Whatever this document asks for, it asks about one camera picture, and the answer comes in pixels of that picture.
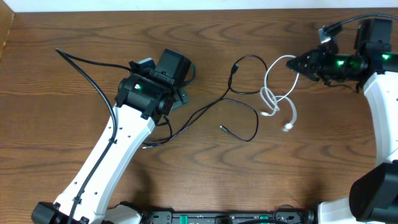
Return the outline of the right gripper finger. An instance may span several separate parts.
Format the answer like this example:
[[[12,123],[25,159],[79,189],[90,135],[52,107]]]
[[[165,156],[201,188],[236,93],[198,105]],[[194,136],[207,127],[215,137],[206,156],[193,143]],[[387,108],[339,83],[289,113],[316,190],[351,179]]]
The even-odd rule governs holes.
[[[303,72],[303,63],[295,60],[289,60],[286,63],[286,67],[294,72],[302,73]]]
[[[297,56],[295,58],[290,59],[287,63],[289,64],[306,64],[311,57],[311,53],[305,53],[303,55]]]

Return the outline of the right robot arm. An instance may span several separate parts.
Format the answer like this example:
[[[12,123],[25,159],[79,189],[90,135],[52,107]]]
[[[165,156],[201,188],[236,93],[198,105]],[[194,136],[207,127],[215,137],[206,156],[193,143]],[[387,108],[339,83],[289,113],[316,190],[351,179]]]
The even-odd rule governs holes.
[[[391,34],[395,16],[365,14],[359,21],[355,54],[338,52],[343,22],[322,27],[321,44],[286,63],[308,79],[329,85],[356,81],[372,115],[376,165],[351,186],[348,197],[318,204],[315,223],[397,223],[397,54]]]

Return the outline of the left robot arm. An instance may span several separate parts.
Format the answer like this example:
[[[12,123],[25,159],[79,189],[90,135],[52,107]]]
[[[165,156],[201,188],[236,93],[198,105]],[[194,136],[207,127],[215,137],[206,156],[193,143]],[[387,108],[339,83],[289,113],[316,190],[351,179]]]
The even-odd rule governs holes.
[[[108,203],[139,146],[159,119],[188,103],[184,87],[194,64],[166,49],[159,62],[130,62],[121,80],[116,104],[104,99],[110,119],[79,173],[53,203],[39,202],[34,223],[140,223],[142,214],[129,205]]]

